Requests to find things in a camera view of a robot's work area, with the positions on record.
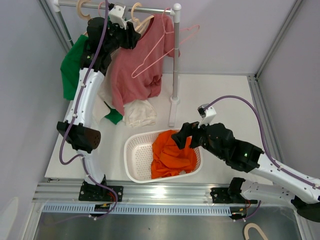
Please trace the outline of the pink t shirt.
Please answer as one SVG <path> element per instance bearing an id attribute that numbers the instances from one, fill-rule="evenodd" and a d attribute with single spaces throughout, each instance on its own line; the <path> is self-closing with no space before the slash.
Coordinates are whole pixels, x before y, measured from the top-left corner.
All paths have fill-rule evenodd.
<path id="1" fill-rule="evenodd" d="M 125 104 L 160 94 L 164 57 L 174 57 L 174 40 L 172 19 L 155 14 L 136 47 L 118 51 L 110 82 L 112 104 L 121 115 Z"/>

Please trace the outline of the orange t shirt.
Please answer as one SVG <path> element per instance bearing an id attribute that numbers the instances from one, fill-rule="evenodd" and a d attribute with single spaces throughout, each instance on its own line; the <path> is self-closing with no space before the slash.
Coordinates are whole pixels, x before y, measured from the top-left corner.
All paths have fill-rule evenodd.
<path id="1" fill-rule="evenodd" d="M 167 130 L 158 135 L 152 144 L 153 160 L 151 163 L 151 178 L 168 178 L 189 174 L 197 165 L 197 155 L 192 148 L 179 149 L 172 135 L 174 130 Z"/>

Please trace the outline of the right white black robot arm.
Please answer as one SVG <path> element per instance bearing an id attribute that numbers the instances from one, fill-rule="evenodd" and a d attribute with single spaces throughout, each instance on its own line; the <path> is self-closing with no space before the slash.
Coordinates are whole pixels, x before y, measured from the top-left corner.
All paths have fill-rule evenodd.
<path id="1" fill-rule="evenodd" d="M 227 190 L 232 202 L 246 199 L 275 203 L 296 210 L 309 221 L 320 221 L 320 180 L 282 164 L 249 142 L 236 139 L 222 123 L 199 125 L 198 122 L 186 122 L 171 138 L 180 150 L 202 147 L 233 170 L 272 182 L 265 185 L 235 177 Z"/>

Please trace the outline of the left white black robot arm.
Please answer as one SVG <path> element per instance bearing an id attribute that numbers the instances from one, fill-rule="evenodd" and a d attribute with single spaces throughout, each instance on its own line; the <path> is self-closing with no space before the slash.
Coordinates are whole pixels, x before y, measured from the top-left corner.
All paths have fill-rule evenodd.
<path id="1" fill-rule="evenodd" d="M 59 148 L 59 161 L 66 166 L 75 159 L 81 160 L 85 172 L 83 187 L 97 201 L 107 197 L 112 188 L 106 184 L 94 156 L 101 140 L 101 133 L 92 129 L 92 115 L 98 90 L 112 62 L 111 55 L 119 48 L 132 50 L 141 34 L 135 31 L 132 20 L 124 26 L 110 17 L 95 17 L 88 21 L 87 36 L 81 45 L 79 77 L 72 107 L 64 121 L 57 123 L 63 139 Z"/>

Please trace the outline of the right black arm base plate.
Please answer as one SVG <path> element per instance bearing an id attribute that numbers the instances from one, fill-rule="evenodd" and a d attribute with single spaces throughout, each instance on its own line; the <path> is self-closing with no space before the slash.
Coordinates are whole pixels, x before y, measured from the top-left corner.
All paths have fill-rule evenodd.
<path id="1" fill-rule="evenodd" d="M 229 187 L 212 187 L 210 196 L 212 202 L 215 204 L 257 204 L 259 201 L 256 199 L 246 199 L 242 195 L 242 190 Z"/>

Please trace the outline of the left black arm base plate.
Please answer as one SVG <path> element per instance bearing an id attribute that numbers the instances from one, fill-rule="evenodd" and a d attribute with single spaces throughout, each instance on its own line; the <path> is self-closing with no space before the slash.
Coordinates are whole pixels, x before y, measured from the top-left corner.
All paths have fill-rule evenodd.
<path id="1" fill-rule="evenodd" d="M 124 191 L 123 186 L 107 185 L 105 179 L 102 181 L 101 184 L 112 189 L 117 194 L 118 201 L 122 201 Z M 86 181 L 83 181 L 80 188 L 78 200 L 85 202 L 114 202 L 116 200 L 116 197 L 113 194 L 113 192 L 108 189 L 105 189 L 98 185 L 89 184 Z"/>

